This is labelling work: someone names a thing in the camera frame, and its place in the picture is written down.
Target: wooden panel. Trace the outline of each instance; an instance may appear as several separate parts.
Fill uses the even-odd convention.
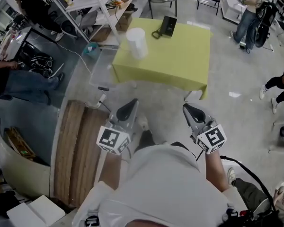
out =
[[[65,109],[55,162],[54,196],[69,205],[71,166],[84,104],[69,102]]]
[[[96,144],[101,125],[109,114],[88,109],[82,118],[80,135],[73,157],[71,171],[70,203],[79,207],[94,185],[101,149]]]

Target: table leg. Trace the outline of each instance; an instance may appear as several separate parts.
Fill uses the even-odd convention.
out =
[[[48,41],[50,41],[50,42],[52,42],[52,43],[54,43],[54,44],[57,43],[55,40],[52,40],[50,37],[47,37],[46,35],[40,33],[39,31],[37,31],[37,30],[35,30],[35,29],[33,29],[33,28],[32,28],[32,31],[33,31],[34,33],[36,33],[37,35],[43,37],[44,39],[47,39]]]
[[[185,102],[191,102],[191,101],[197,101],[200,100],[200,97],[202,96],[202,91],[200,95],[197,95],[199,91],[190,91],[185,97],[184,101]]]

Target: gray floor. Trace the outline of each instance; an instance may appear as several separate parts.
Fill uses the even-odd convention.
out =
[[[154,18],[164,15],[173,16],[174,7],[169,4],[154,4]],[[150,17],[148,6],[142,17]],[[278,130],[272,127],[276,120],[284,120],[284,102],[272,114],[270,98],[281,90],[271,89],[266,98],[259,99],[259,89],[271,77],[281,75],[284,70],[284,48],[274,33],[265,47],[271,44],[272,52],[264,48],[255,48],[250,54],[239,49],[229,38],[229,31],[236,26],[222,19],[219,11],[215,15],[213,8],[200,5],[196,9],[195,0],[178,0],[178,22],[197,22],[211,28],[210,71],[208,75],[209,94],[202,101],[195,101],[212,112],[222,124],[228,137],[221,149],[243,162],[272,189],[284,181],[284,149],[278,147]],[[90,70],[94,64],[84,57]],[[102,92],[89,84],[90,75],[79,61],[69,85],[67,96],[94,106]],[[119,107],[133,98],[140,101],[140,112],[149,119],[149,125],[157,143],[180,141],[192,152],[198,154],[200,148],[189,138],[190,130],[182,113],[186,91],[168,85],[138,82],[137,89],[129,83],[119,85],[107,93],[106,104],[110,108]],[[204,172],[204,158],[200,159]]]

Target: white shelf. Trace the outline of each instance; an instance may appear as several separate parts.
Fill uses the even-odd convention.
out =
[[[109,0],[102,0],[102,2],[105,4]],[[91,8],[95,7],[94,10],[96,10],[99,7],[99,2],[98,0],[74,0],[73,5],[70,5],[66,8],[67,12],[72,12],[72,11],[77,11],[80,9],[86,9],[86,8]]]
[[[118,11],[117,11],[117,13],[116,14],[113,14],[113,15],[111,15],[110,16],[110,20],[112,21],[112,24],[115,26],[116,24],[117,24],[117,18],[118,18],[118,20],[120,19],[120,17],[124,14],[124,12],[125,12],[125,10],[127,9],[127,7],[129,6],[129,4],[131,4],[132,3],[132,1],[133,0],[129,0],[128,2],[127,2],[127,5],[123,8],[123,9],[119,9]],[[102,25],[102,24],[108,24],[108,21],[106,20],[106,18],[104,17],[103,19],[101,19],[100,21],[97,21],[96,23],[95,23],[95,25]]]
[[[133,0],[132,3],[134,4],[134,7],[138,10],[132,13],[132,17],[140,17],[143,9],[147,3],[147,0]],[[119,37],[121,41],[125,38],[125,32],[124,31],[118,31]],[[117,41],[117,38],[115,37],[113,32],[110,32],[107,39],[102,42],[98,42],[99,45],[112,45],[112,46],[119,46],[119,43]]]

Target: yellow tablecloth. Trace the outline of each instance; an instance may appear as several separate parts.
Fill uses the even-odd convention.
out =
[[[145,31],[148,55],[137,60],[129,51],[126,38],[113,61],[119,83],[143,80],[173,85],[187,91],[202,90],[207,96],[210,58],[209,30],[177,23],[171,38],[155,39],[151,33],[160,28],[162,20],[134,18],[128,29],[140,27]]]

